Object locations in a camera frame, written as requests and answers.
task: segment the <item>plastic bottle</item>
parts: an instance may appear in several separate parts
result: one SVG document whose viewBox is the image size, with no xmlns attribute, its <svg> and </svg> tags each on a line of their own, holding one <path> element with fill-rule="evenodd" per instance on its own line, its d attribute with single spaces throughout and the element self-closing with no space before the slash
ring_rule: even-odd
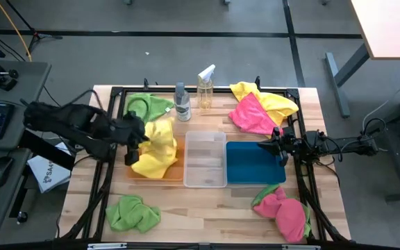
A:
<svg viewBox="0 0 400 250">
<path fill-rule="evenodd" d="M 174 104 L 179 120 L 186 122 L 191 119 L 191 100 L 189 93 L 185 90 L 184 83 L 175 85 Z"/>
<path fill-rule="evenodd" d="M 215 65 L 209 66 L 199 74 L 199 84 L 197 85 L 197 100 L 200 109 L 210 109 L 213 104 L 214 84 L 211 75 L 214 73 Z"/>
</svg>

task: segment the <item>floor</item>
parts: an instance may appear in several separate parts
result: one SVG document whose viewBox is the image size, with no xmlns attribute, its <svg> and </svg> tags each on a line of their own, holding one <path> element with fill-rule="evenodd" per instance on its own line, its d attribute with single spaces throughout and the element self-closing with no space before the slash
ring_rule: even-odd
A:
<svg viewBox="0 0 400 250">
<path fill-rule="evenodd" d="M 13 4 L 32 25 L 44 30 L 288 32 L 282 0 L 232 0 L 228 7 L 219 0 L 136 0 L 132 6 L 120 0 L 13 0 Z M 327 6 L 318 0 L 289 0 L 289 5 L 296 33 L 360 33 L 348 0 L 332 0 Z M 24 28 L 19 20 L 14 21 Z M 0 28 L 10 28 L 1 11 Z M 0 37 L 22 51 L 17 36 Z M 352 116 L 339 116 L 324 54 L 332 51 L 342 66 L 361 43 L 358 39 L 297 38 L 306 87 L 318 89 L 327 132 L 333 137 L 357 135 L 362 118 L 400 88 L 400 61 L 369 60 L 343 87 Z M 142 84 L 143 78 L 160 85 L 196 83 L 196 75 L 212 63 L 217 66 L 216 85 L 253 81 L 259 75 L 262 86 L 297 86 L 290 41 L 280 37 L 66 36 L 39 44 L 33 59 L 52 64 L 47 87 L 60 103 L 95 84 Z M 51 101 L 45 93 L 41 100 Z M 399 102 L 400 94 L 377 115 Z M 385 195 L 400 192 L 390 157 L 386 153 L 373 158 L 346 155 L 336 168 L 352 238 L 400 247 L 400 202 L 387 204 L 384 200 Z M 7 219 L 0 244 L 54 236 L 65 193 L 54 190 L 28 195 L 28 222 L 18 226 Z"/>
</svg>

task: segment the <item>wooden tabletop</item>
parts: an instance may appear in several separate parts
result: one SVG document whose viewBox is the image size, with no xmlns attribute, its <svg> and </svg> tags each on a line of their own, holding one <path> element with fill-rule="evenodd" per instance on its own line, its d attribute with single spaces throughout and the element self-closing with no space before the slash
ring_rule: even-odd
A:
<svg viewBox="0 0 400 250">
<path fill-rule="evenodd" d="M 400 59 L 400 1 L 351 0 L 371 59 Z"/>
<path fill-rule="evenodd" d="M 95 85 L 103 107 L 108 107 L 111 85 Z M 304 122 L 307 130 L 325 130 L 319 97 L 315 88 L 299 88 Z M 173 94 L 156 93 L 171 99 Z M 90 105 L 98 106 L 94 97 Z M 232 94 L 214 94 L 212 108 L 201 112 L 197 108 L 196 95 L 191 94 L 192 118 L 188 122 L 174 124 L 176 135 L 187 131 L 223 131 L 228 141 L 261 141 L 265 136 L 241 133 L 228 118 L 237 100 Z M 175 116 L 172 109 L 168 115 Z M 161 223 L 148 233 L 136 230 L 112 232 L 104 224 L 104 242 L 215 242 L 215 243 L 284 243 L 275 222 L 257 215 L 251 209 L 253 198 L 264 185 L 229 185 L 226 188 L 194 189 L 183 186 L 183 182 L 132 181 L 126 178 L 124 147 L 117 152 L 117 161 L 110 186 L 109 204 L 117 203 L 124 194 L 137 194 L 145 204 L 161 209 Z M 86 156 L 80 153 L 77 160 Z M 60 218 L 62 233 L 68 232 L 87 207 L 96 162 L 84 160 L 75 166 Z M 298 197 L 297 181 L 292 160 L 285 166 L 287 180 L 281 184 L 288 196 Z M 315 178 L 322 210 L 346 238 L 350 238 L 347 219 L 338 181 L 328 169 L 315 167 Z M 92 232 L 96 227 L 99 209 L 94 213 Z M 314 215 L 311 217 L 314 234 L 317 236 Z"/>
</svg>

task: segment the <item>black computer mouse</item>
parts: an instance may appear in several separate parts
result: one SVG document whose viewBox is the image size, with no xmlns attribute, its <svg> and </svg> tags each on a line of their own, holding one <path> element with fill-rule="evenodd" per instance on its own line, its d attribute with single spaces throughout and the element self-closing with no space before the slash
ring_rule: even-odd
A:
<svg viewBox="0 0 400 250">
<path fill-rule="evenodd" d="M 0 187 L 6 183 L 12 165 L 13 158 L 10 156 L 0 157 Z"/>
</svg>

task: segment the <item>microfiber towel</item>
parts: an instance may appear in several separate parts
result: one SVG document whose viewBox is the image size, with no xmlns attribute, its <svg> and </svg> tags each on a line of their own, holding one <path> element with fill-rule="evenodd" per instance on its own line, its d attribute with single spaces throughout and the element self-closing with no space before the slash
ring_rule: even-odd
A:
<svg viewBox="0 0 400 250">
<path fill-rule="evenodd" d="M 230 84 L 229 87 L 238 101 L 241 101 L 249 93 L 253 93 L 277 126 L 282 124 L 285 117 L 299 110 L 299 107 L 288 98 L 281 97 L 277 94 L 260 92 L 255 83 L 239 82 Z"/>
<path fill-rule="evenodd" d="M 288 242 L 299 242 L 308 237 L 311 227 L 308 207 L 287 198 L 279 185 L 270 185 L 260 192 L 251 206 L 259 215 L 276 219 L 277 226 Z"/>
<path fill-rule="evenodd" d="M 106 208 L 106 217 L 113 231 L 136 228 L 146 233 L 160 222 L 161 212 L 157 207 L 144 205 L 138 195 L 124 195 L 117 204 Z"/>
<path fill-rule="evenodd" d="M 271 135 L 276 127 L 253 93 L 245 96 L 228 116 L 245 133 Z"/>
<path fill-rule="evenodd" d="M 168 167 L 177 161 L 177 141 L 172 133 L 174 118 L 148 122 L 145 135 L 149 141 L 141 143 L 140 158 L 132 164 L 135 173 L 147 178 L 163 178 Z"/>
<path fill-rule="evenodd" d="M 137 116 L 146 124 L 155 121 L 164 115 L 167 108 L 174 107 L 174 102 L 156 97 L 153 94 L 137 93 L 132 94 L 124 107 L 124 114 L 128 110 L 135 111 Z"/>
</svg>

